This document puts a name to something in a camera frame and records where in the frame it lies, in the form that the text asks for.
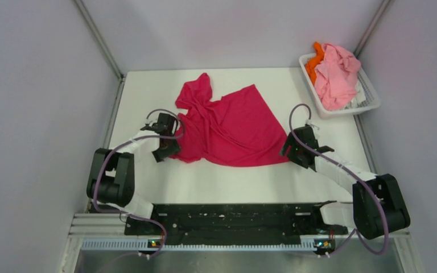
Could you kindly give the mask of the magenta t-shirt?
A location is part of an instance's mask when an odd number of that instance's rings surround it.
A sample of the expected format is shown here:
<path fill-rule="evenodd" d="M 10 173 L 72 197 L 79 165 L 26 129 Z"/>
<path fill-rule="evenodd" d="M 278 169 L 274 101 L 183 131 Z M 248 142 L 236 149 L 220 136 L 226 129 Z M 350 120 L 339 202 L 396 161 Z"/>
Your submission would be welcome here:
<path fill-rule="evenodd" d="M 205 159 L 228 167 L 260 167 L 288 161 L 280 151 L 287 134 L 255 85 L 212 100 L 207 73 L 188 81 L 175 101 L 186 110 L 180 151 L 173 159 L 193 163 Z"/>

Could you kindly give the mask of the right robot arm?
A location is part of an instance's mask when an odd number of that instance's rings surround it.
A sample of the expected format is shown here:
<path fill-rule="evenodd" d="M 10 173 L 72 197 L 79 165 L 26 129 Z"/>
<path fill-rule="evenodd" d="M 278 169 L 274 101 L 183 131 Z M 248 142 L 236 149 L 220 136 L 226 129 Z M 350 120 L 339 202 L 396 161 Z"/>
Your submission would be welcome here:
<path fill-rule="evenodd" d="M 356 229 L 366 239 L 385 231 L 395 232 L 411 224 L 409 211 L 397 179 L 363 170 L 340 157 L 328 146 L 320 146 L 310 125 L 294 129 L 280 151 L 291 162 L 329 178 L 352 195 L 351 202 L 332 201 L 319 207 L 311 218 L 318 234 L 334 225 Z"/>

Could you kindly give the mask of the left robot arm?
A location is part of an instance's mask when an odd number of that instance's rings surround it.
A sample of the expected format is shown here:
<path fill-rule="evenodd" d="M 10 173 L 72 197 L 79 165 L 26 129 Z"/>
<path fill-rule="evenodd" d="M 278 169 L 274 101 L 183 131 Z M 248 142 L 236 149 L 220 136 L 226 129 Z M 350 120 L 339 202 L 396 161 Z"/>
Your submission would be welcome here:
<path fill-rule="evenodd" d="M 158 118 L 148 113 L 144 126 L 129 140 L 115 148 L 99 148 L 94 152 L 86 194 L 99 213 L 125 214 L 138 221 L 138 228 L 146 235 L 160 230 L 166 238 L 166 228 L 152 215 L 153 204 L 136 191 L 135 164 L 163 162 L 180 151 L 176 134 L 184 125 L 180 118 L 166 109 L 156 109 Z"/>

